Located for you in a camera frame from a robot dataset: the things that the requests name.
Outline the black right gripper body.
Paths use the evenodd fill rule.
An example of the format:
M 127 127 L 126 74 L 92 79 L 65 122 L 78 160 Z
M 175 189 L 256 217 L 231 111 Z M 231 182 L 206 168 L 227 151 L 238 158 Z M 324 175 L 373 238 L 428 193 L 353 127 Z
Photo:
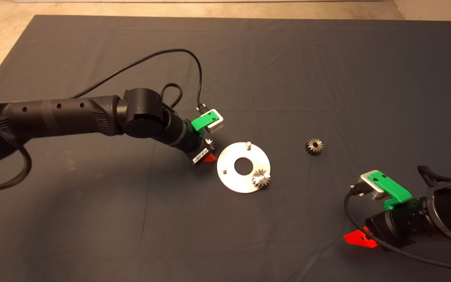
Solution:
M 435 242 L 435 225 L 428 215 L 426 197 L 413 198 L 365 219 L 378 239 L 395 248 Z

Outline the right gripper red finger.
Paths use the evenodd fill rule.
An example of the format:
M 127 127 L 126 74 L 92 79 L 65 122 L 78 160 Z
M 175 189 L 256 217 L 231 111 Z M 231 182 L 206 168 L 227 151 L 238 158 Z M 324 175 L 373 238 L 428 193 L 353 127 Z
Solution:
M 378 243 L 373 239 L 369 239 L 361 230 L 355 230 L 344 235 L 347 244 L 357 245 L 364 248 L 377 248 Z

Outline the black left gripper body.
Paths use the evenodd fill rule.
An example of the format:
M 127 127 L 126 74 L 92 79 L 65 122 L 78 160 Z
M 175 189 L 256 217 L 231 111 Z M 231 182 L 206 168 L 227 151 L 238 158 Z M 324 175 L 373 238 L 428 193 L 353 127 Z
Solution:
M 181 124 L 180 133 L 175 141 L 171 143 L 171 147 L 184 152 L 193 165 L 197 166 L 204 163 L 204 157 L 214 154 L 214 150 L 204 137 L 200 136 L 193 128 L 189 120 L 181 120 Z

